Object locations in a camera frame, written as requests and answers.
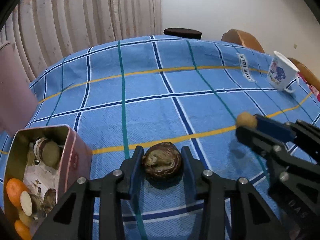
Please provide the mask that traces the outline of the dark brown passion fruit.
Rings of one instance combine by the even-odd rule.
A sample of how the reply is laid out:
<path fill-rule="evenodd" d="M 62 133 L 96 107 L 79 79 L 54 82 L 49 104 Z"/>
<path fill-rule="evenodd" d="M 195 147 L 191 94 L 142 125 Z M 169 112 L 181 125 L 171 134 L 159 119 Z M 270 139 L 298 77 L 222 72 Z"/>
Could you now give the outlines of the dark brown passion fruit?
<path fill-rule="evenodd" d="M 45 193 L 43 202 L 42 202 L 42 209 L 46 214 L 49 214 L 56 204 L 56 189 L 48 189 Z"/>

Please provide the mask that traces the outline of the orange tangerine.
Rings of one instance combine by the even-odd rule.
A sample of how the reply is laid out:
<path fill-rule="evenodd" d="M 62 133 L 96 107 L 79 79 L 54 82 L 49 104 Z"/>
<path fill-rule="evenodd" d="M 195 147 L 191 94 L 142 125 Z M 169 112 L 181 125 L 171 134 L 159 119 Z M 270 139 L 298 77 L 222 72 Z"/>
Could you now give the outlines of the orange tangerine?
<path fill-rule="evenodd" d="M 21 209 L 20 196 L 23 191 L 29 191 L 26 185 L 19 179 L 11 178 L 6 185 L 7 195 L 10 202 L 18 209 Z"/>
<path fill-rule="evenodd" d="M 16 220 L 14 222 L 14 228 L 17 234 L 21 237 L 21 239 L 31 240 L 31 234 L 30 234 L 29 228 L 26 225 L 24 225 L 21 220 Z"/>

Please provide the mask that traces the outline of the cut brown fruit half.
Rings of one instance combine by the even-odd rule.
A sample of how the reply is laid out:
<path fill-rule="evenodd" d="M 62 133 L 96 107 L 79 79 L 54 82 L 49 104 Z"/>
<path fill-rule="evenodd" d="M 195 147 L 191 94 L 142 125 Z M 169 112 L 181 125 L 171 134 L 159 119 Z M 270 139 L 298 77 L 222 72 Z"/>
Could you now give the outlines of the cut brown fruit half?
<path fill-rule="evenodd" d="M 21 193 L 20 204 L 23 212 L 30 217 L 33 214 L 33 202 L 30 194 L 27 191 L 23 191 Z"/>

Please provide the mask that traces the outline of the printed paper sheet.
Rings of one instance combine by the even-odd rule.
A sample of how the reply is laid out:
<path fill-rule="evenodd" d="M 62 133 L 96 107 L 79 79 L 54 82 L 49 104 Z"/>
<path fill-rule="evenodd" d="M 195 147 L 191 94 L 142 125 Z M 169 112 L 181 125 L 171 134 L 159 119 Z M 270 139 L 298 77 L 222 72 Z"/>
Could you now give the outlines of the printed paper sheet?
<path fill-rule="evenodd" d="M 37 195 L 43 201 L 45 193 L 48 189 L 56 189 L 57 191 L 60 179 L 60 164 L 57 168 L 52 168 L 40 162 L 38 165 L 26 166 L 23 175 L 23 182 L 29 191 Z"/>

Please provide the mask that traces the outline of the white blue floral cup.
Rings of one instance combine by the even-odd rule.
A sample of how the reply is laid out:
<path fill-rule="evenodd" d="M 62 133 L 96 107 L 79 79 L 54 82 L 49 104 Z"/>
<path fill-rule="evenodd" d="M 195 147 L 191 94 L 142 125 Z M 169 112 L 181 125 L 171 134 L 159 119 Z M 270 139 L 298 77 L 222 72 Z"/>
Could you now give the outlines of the white blue floral cup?
<path fill-rule="evenodd" d="M 295 80 L 299 85 L 299 69 L 283 54 L 274 51 L 270 64 L 267 80 L 277 90 L 285 91 L 289 94 L 295 92 L 295 88 L 289 88 L 291 81 Z"/>

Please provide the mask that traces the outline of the gold metal tin tray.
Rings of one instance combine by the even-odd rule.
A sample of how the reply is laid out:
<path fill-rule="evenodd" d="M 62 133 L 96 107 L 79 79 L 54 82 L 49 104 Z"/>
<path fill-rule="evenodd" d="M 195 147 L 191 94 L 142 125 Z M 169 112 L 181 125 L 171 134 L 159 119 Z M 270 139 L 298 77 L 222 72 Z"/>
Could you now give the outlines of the gold metal tin tray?
<path fill-rule="evenodd" d="M 79 178 L 89 178 L 92 150 L 67 125 L 26 128 L 16 132 L 4 181 L 22 181 L 39 202 L 52 191 L 53 202 Z"/>

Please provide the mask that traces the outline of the brown wooden chair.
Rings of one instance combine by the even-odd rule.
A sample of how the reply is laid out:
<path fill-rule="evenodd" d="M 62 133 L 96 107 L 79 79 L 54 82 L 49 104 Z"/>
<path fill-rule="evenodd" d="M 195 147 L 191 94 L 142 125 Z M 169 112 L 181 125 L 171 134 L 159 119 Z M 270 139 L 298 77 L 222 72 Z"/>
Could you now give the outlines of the brown wooden chair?
<path fill-rule="evenodd" d="M 223 36 L 221 37 L 221 41 L 238 44 L 261 53 L 265 52 L 259 41 L 253 35 L 245 31 L 230 29 L 223 34 Z"/>

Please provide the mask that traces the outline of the pink plastic pitcher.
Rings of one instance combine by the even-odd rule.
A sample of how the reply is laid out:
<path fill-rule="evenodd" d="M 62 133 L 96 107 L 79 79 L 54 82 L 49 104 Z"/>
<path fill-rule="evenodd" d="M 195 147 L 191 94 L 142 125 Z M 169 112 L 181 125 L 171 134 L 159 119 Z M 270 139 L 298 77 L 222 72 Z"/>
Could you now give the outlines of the pink plastic pitcher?
<path fill-rule="evenodd" d="M 14 137 L 36 111 L 38 101 L 19 67 L 14 45 L 1 44 L 1 131 Z"/>

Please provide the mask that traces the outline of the blue plaid tablecloth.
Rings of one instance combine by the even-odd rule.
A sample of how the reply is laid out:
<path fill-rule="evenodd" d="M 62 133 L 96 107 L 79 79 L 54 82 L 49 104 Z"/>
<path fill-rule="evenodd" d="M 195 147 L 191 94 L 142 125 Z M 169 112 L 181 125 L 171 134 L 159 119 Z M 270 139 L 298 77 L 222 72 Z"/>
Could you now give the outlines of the blue plaid tablecloth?
<path fill-rule="evenodd" d="M 26 128 L 67 125 L 92 150 L 88 180 L 120 168 L 142 146 L 144 154 L 171 142 L 222 178 L 245 177 L 264 198 L 289 239 L 306 239 L 299 225 L 269 196 L 265 158 L 238 142 L 242 112 L 280 123 L 302 120 L 319 128 L 319 91 L 298 73 L 289 94 L 267 80 L 273 55 L 229 42 L 173 36 L 114 41 L 69 55 L 28 82 L 38 105 Z M 49 215 L 30 191 L 29 217 L 9 200 L 5 168 L 14 137 L 1 131 L 1 239 L 31 239 Z M 287 152 L 319 165 L 319 147 L 284 143 Z M 177 174 L 142 181 L 131 200 L 121 201 L 125 239 L 200 239 L 203 201 L 189 196 L 184 164 Z"/>

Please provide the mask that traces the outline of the dark round stool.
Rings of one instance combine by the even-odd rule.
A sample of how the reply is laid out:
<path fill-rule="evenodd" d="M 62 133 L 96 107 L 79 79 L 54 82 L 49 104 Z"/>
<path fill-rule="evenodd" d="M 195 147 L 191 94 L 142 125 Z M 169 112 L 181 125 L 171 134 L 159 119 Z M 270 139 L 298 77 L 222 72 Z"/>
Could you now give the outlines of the dark round stool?
<path fill-rule="evenodd" d="M 202 33 L 200 31 L 187 28 L 167 28 L 164 29 L 163 34 L 168 36 L 191 38 L 196 40 L 200 40 L 202 37 Z"/>

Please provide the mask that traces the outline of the pink floral curtain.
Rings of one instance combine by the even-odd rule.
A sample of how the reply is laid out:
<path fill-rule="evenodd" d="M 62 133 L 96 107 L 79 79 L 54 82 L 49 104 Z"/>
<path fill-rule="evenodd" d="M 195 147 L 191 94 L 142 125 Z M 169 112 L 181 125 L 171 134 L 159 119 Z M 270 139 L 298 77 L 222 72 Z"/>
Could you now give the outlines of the pink floral curtain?
<path fill-rule="evenodd" d="M 17 0 L 1 42 L 13 44 L 18 70 L 31 82 L 83 49 L 161 32 L 161 0 Z"/>

